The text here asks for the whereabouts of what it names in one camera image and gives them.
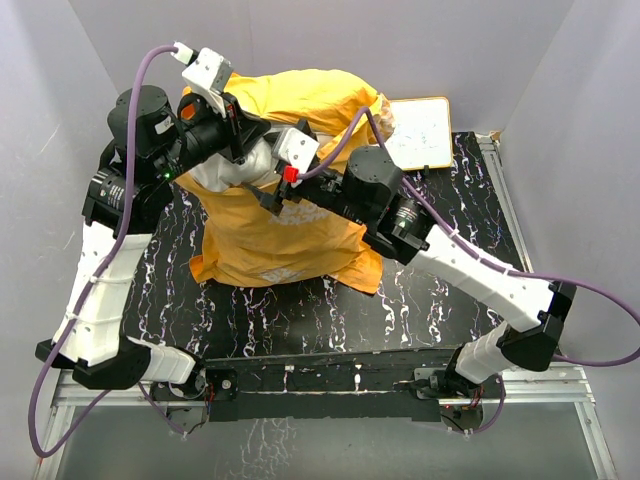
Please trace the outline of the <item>white pillow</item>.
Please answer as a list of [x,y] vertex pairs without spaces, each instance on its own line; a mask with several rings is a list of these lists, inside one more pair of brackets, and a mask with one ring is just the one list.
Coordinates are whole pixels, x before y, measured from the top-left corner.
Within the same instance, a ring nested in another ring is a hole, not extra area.
[[205,190],[222,193],[243,184],[265,187],[277,182],[276,164],[272,147],[265,140],[259,140],[243,164],[231,163],[221,154],[215,154],[192,168],[189,174]]

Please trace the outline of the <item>orange pillowcase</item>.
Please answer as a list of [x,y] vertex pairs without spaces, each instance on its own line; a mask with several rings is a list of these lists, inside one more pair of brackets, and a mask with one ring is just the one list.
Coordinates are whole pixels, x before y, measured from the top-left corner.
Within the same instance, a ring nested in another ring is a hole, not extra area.
[[[394,129],[387,98],[342,70],[234,74],[226,90],[243,110],[271,121],[276,130],[306,119],[319,138],[320,158],[337,147],[362,107],[370,109],[384,137]],[[364,227],[306,200],[287,201],[274,216],[242,185],[214,193],[189,172],[176,182],[198,198],[207,215],[201,252],[189,263],[197,282],[268,287],[328,275],[366,294],[377,291],[383,260],[364,243]]]

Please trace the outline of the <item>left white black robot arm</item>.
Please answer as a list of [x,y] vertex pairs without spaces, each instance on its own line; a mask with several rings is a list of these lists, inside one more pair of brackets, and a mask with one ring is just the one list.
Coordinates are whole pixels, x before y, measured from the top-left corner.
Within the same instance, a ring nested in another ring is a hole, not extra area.
[[107,116],[113,136],[91,178],[82,215],[83,243],[72,294],[59,330],[36,357],[72,372],[91,390],[126,390],[148,381],[194,399],[206,387],[200,360],[181,348],[121,331],[137,265],[174,196],[179,176],[220,154],[236,166],[270,130],[230,93],[216,111],[196,92],[176,110],[165,91],[144,85],[120,94]]

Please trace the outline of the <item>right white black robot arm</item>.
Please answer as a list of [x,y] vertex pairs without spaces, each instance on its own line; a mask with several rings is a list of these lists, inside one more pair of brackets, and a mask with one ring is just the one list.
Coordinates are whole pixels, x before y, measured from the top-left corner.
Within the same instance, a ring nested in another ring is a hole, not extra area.
[[415,195],[401,193],[406,177],[379,146],[356,148],[344,172],[286,176],[300,158],[259,141],[242,166],[241,182],[272,213],[299,198],[363,225],[364,241],[375,252],[445,280],[502,317],[499,326],[454,351],[447,367],[432,374],[431,390],[466,397],[512,367],[548,369],[575,286],[528,278],[462,238]]

